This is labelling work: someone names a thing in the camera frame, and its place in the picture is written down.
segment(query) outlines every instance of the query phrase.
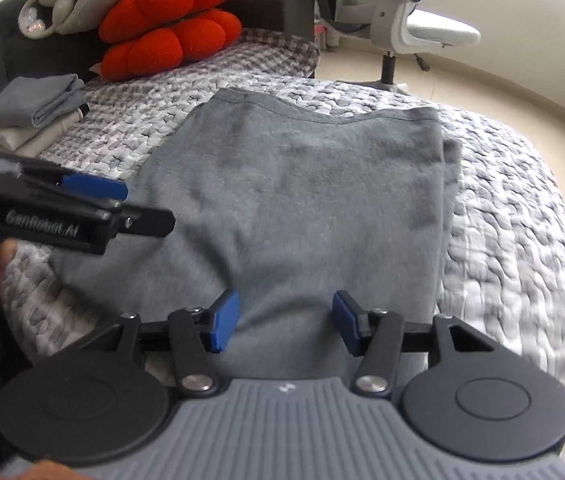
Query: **blue pad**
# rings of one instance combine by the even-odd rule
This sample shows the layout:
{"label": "blue pad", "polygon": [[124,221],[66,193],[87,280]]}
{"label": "blue pad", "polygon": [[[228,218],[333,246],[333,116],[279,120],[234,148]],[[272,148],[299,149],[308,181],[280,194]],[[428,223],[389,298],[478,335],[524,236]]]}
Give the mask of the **blue pad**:
{"label": "blue pad", "polygon": [[338,290],[332,301],[331,315],[347,350],[354,357],[365,355],[371,338],[368,314],[344,290]]}
{"label": "blue pad", "polygon": [[235,290],[228,288],[210,307],[209,348],[219,354],[227,348],[240,317],[240,298]]}
{"label": "blue pad", "polygon": [[80,195],[111,198],[112,200],[125,200],[128,193],[127,184],[120,180],[85,173],[73,173],[64,177],[60,186],[66,191],[73,191]]}

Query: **bed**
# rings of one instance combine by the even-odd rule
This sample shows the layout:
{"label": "bed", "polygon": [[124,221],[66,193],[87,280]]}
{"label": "bed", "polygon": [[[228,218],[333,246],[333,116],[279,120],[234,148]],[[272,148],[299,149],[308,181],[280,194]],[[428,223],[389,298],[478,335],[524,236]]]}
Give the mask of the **bed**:
{"label": "bed", "polygon": [[[479,114],[309,78],[318,61],[314,45],[302,37],[247,29],[239,44],[179,70],[121,84],[96,78],[85,88],[88,120],[42,156],[127,179],[154,147],[178,134],[189,111],[227,87],[333,115],[435,107],[445,134],[463,143],[463,171],[434,312],[464,319],[565,384],[565,203],[535,148]],[[11,329],[33,361],[89,332],[101,319],[97,309],[63,288],[49,255],[48,248],[22,242],[1,290]],[[159,362],[149,367],[164,373]]]}

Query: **chair seat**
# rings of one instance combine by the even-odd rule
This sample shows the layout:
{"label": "chair seat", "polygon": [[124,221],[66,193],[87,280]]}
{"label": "chair seat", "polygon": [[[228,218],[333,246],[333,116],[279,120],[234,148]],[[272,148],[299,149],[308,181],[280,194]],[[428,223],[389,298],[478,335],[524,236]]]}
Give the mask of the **chair seat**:
{"label": "chair seat", "polygon": [[425,10],[415,9],[409,15],[407,30],[416,38],[438,41],[450,46],[471,46],[480,43],[480,31],[471,25]]}

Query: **gray garment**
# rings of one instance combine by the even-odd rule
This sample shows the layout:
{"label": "gray garment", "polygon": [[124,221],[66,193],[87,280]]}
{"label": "gray garment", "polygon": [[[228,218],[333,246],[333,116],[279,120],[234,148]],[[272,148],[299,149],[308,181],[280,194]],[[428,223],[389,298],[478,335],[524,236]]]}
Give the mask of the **gray garment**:
{"label": "gray garment", "polygon": [[54,250],[51,265],[81,300],[145,321],[235,288],[223,373],[346,378],[336,290],[431,320],[460,151],[431,108],[341,118],[220,90],[130,182],[130,200],[174,211],[175,231],[120,235],[102,257]]}
{"label": "gray garment", "polygon": [[0,92],[0,126],[42,128],[85,104],[84,85],[76,74],[17,77]]}

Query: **floor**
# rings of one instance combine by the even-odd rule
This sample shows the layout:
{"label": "floor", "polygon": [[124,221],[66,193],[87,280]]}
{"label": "floor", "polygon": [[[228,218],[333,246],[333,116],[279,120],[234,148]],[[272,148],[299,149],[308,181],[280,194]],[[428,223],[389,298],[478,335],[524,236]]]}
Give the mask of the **floor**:
{"label": "floor", "polygon": [[[376,80],[381,62],[379,54],[346,48],[328,50],[321,55],[316,77]],[[565,197],[565,122],[535,105],[466,77],[435,68],[422,72],[409,60],[398,60],[396,81],[408,83],[409,91],[420,98],[483,114],[524,134],[549,164]]]}

